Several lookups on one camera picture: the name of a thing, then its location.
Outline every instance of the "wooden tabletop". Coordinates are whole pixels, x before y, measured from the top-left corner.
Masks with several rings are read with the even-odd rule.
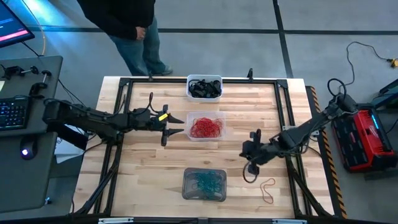
[[[105,77],[99,94],[97,110],[113,112],[120,77]],[[304,81],[287,79],[297,125],[311,118]],[[171,136],[165,147],[160,145],[161,133],[131,131],[124,137],[112,216],[130,217],[213,217],[213,218],[293,218],[292,199],[284,159],[275,158],[261,166],[253,184],[242,178],[247,162],[239,157],[242,143],[249,133],[262,130],[262,141],[280,132],[275,93],[272,85],[224,84],[219,103],[191,103],[185,96],[183,83],[135,83],[130,110],[146,107],[150,92],[152,105],[186,120],[192,111],[224,111],[227,116],[227,136],[219,142],[191,142],[186,134]],[[281,91],[285,109],[284,94]],[[288,123],[285,110],[285,122]],[[185,124],[169,124],[169,128],[185,128]],[[98,143],[93,139],[88,147]],[[318,150],[318,145],[310,146]],[[100,179],[105,146],[85,154],[74,201],[79,209],[93,193]],[[333,213],[322,159],[308,150],[302,156],[308,188],[326,211]],[[223,169],[227,173],[227,198],[224,202],[185,200],[182,197],[183,172],[187,167]],[[274,203],[263,200],[260,184],[274,178],[276,184],[267,191]],[[300,208],[304,212],[301,190]]]

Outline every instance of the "blue light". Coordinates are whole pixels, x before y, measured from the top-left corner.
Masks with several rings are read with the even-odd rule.
[[[372,114],[372,119],[373,119],[373,123],[376,126],[377,129],[379,129],[379,126],[376,123],[376,119],[374,118],[374,115]]]

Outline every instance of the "black jacket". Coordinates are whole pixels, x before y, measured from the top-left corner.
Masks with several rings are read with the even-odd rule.
[[[87,19],[109,35],[137,39],[136,27],[149,27],[155,0],[77,0]]]

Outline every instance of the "gray floor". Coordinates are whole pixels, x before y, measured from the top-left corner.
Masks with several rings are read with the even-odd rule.
[[[25,0],[40,23],[49,26],[95,27],[84,18],[75,0]],[[285,29],[290,30],[398,30],[396,0],[279,0]],[[30,26],[35,21],[20,2],[10,7]],[[272,0],[159,0],[156,4],[161,28],[276,29]],[[41,51],[40,32],[27,41]],[[106,75],[128,75],[122,58],[104,33],[47,32],[46,55],[62,55],[61,80],[87,105],[95,106]],[[375,46],[382,57],[398,57],[397,36],[387,35],[286,35],[287,49],[295,78],[317,89],[321,106],[331,98],[328,79],[351,81],[346,46],[354,41]],[[195,73],[244,77],[249,68],[255,77],[286,77],[278,34],[160,34],[160,54],[173,66],[174,75]],[[397,70],[374,56],[371,49],[350,47],[356,81],[348,93],[358,102],[367,102],[383,86],[397,77]],[[0,49],[0,59],[33,57],[23,45]],[[62,89],[58,98],[67,98]],[[382,117],[386,129],[396,115]],[[390,133],[396,136],[398,128]],[[349,174],[333,151],[347,213],[350,218],[398,222],[398,178],[365,181],[362,174]],[[51,205],[28,212],[0,214],[0,220],[66,214],[70,208],[79,159],[54,166],[49,185]]]

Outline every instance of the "jeans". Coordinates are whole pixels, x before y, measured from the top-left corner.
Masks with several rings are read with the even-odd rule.
[[[132,75],[148,76],[165,71],[166,66],[159,57],[160,40],[155,17],[146,29],[144,40],[128,40],[115,36],[110,38],[116,44]]]

